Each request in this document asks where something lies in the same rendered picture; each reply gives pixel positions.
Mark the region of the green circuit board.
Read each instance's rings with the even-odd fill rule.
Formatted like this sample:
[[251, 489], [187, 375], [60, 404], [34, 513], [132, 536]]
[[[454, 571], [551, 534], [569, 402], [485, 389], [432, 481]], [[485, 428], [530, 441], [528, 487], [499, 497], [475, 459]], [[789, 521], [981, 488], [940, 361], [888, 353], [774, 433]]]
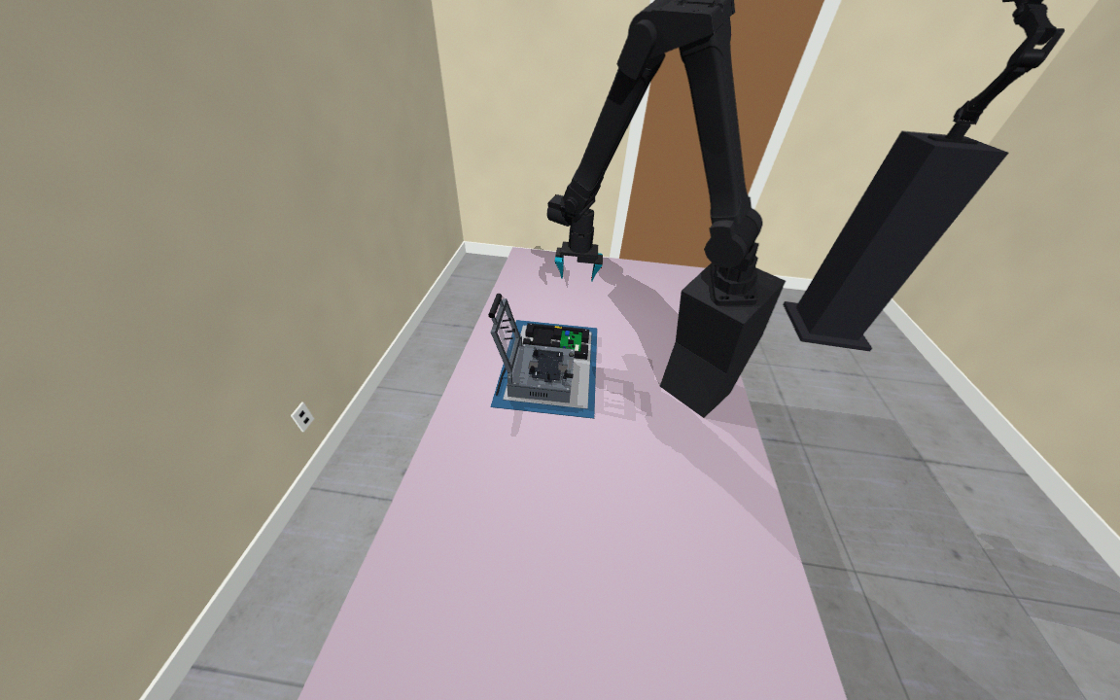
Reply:
[[560, 347], [575, 349], [579, 353], [579, 349], [581, 349], [581, 338], [582, 332], [563, 332], [563, 335], [561, 335]]

